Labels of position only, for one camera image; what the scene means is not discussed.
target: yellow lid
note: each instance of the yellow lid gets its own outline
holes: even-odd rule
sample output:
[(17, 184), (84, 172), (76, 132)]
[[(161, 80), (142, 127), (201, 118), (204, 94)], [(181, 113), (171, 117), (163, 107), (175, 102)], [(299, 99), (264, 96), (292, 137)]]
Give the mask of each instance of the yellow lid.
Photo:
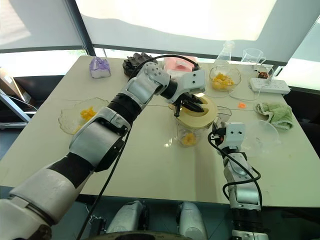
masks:
[(217, 106), (206, 96), (201, 96), (199, 98), (203, 102), (203, 104), (200, 105), (204, 112), (195, 112), (182, 107), (180, 116), (177, 117), (178, 122), (185, 125), (187, 128), (203, 129), (210, 125), (217, 116)]

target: purple object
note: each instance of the purple object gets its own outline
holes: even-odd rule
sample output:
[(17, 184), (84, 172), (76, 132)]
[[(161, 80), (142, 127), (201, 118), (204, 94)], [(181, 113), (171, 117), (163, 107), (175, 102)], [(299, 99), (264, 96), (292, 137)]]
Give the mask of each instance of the purple object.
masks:
[(91, 77), (99, 79), (111, 76), (110, 65), (106, 59), (94, 56), (90, 62), (89, 70)]

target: electric socket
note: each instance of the electric socket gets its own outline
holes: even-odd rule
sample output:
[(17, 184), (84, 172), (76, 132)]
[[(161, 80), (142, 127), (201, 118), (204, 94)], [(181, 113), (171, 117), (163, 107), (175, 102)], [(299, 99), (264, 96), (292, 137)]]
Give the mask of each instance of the electric socket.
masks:
[(270, 85), (269, 79), (264, 78), (251, 78), (250, 79), (250, 88), (254, 92), (261, 93), (275, 93), (275, 94), (288, 94), (290, 93), (290, 88), (287, 83), (283, 80), (271, 80)]

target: green towel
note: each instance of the green towel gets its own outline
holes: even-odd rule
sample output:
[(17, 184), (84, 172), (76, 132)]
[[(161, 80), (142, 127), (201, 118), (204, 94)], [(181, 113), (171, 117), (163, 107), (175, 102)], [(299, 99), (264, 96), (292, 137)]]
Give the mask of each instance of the green towel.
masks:
[(268, 116), (268, 122), (276, 128), (288, 130), (293, 127), (292, 110), (287, 104), (279, 102), (260, 102), (254, 106), (259, 114)]

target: measuring cup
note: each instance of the measuring cup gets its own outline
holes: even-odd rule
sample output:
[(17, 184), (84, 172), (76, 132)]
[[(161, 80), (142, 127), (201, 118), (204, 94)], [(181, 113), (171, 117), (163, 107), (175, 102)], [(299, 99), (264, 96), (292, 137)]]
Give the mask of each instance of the measuring cup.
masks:
[(243, 50), (243, 57), (241, 62), (253, 63), (253, 64), (263, 64), (266, 61), (264, 53), (257, 48), (247, 48)]

